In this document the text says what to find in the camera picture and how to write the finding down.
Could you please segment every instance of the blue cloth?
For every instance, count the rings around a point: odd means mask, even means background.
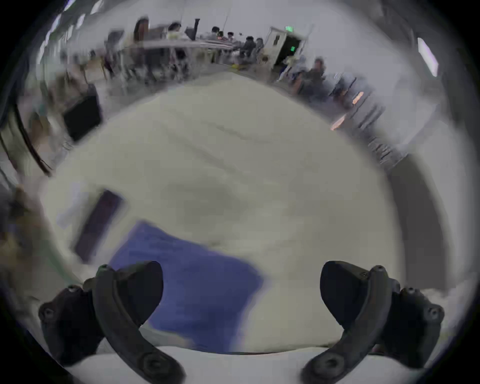
[[[149,324],[193,340],[199,350],[225,353],[238,337],[242,314],[263,278],[248,263],[177,239],[141,221],[110,261],[119,269],[155,260],[164,291]]]

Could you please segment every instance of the fluorescent light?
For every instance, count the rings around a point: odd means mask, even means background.
[[[361,97],[363,96],[363,92],[358,92],[358,94],[355,96],[355,98],[353,99],[352,101],[352,104],[355,105],[359,102],[359,100],[361,99]]]
[[[45,41],[42,42],[42,45],[40,46],[40,50],[38,51],[38,56],[36,57],[36,63],[40,64],[42,57],[43,57],[43,52],[45,52]]]
[[[75,3],[75,0],[68,0],[68,3],[65,5],[65,8],[63,8],[63,11],[65,12],[67,9],[69,9],[73,3]]]
[[[438,61],[433,55],[428,45],[425,44],[423,39],[420,37],[418,38],[418,46],[419,46],[419,54],[422,56],[423,60],[427,64],[428,69],[432,73],[433,76],[437,77],[438,73]]]
[[[84,23],[84,18],[85,18],[85,13],[80,15],[80,17],[77,20],[77,29],[79,29],[82,24]]]
[[[103,3],[103,0],[97,1],[97,2],[93,5],[90,14],[93,15],[94,13],[97,13],[97,12],[98,12],[98,9],[102,6],[102,3]]]
[[[57,27],[59,26],[60,24],[60,18],[61,18],[61,14],[58,15],[55,20],[53,21],[53,24],[52,24],[52,27],[50,28],[50,32],[53,32],[57,29]]]
[[[339,118],[337,121],[335,121],[332,126],[330,127],[331,131],[336,130],[342,123],[345,121],[346,115],[343,115],[341,118]]]
[[[67,40],[68,40],[70,37],[72,37],[72,33],[73,33],[73,24],[68,27]]]

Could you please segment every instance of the black phone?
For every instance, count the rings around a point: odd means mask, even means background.
[[[112,191],[104,190],[100,195],[73,246],[73,251],[84,263],[90,261],[122,203],[123,199]]]

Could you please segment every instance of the orange light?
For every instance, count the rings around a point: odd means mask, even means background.
[[[355,98],[353,99],[352,104],[353,105],[357,104],[362,96],[363,96],[363,92],[359,92],[359,94],[356,95]]]
[[[332,127],[330,128],[331,131],[334,131],[336,130],[340,125],[342,125],[342,123],[345,121],[345,116],[346,115],[343,115],[341,118],[339,118],[337,121],[335,121],[333,124],[332,124]]]

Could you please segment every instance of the table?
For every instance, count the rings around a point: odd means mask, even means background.
[[[198,62],[189,52],[193,49],[221,49],[221,50],[233,50],[234,47],[231,43],[225,41],[215,41],[215,40],[167,40],[167,39],[158,39],[158,40],[144,40],[134,43],[128,47],[120,50],[120,60],[122,65],[124,63],[125,54],[130,50],[135,49],[159,49],[159,48],[168,48],[170,51],[170,60],[172,64],[175,64],[177,68],[180,68],[179,61],[177,60],[177,55],[175,54],[175,49],[183,48],[187,53],[187,61],[190,68],[190,72],[195,73],[197,71]],[[183,75],[181,71],[175,73],[177,80],[183,80]]]
[[[75,185],[92,199],[109,188],[128,205],[92,265],[70,250],[81,221],[57,223]],[[254,265],[265,284],[236,351],[339,339],[319,292],[328,260],[382,264],[403,282],[395,208],[370,156],[297,101],[231,72],[112,117],[70,152],[40,196],[63,261],[80,279],[110,260],[139,219]]]

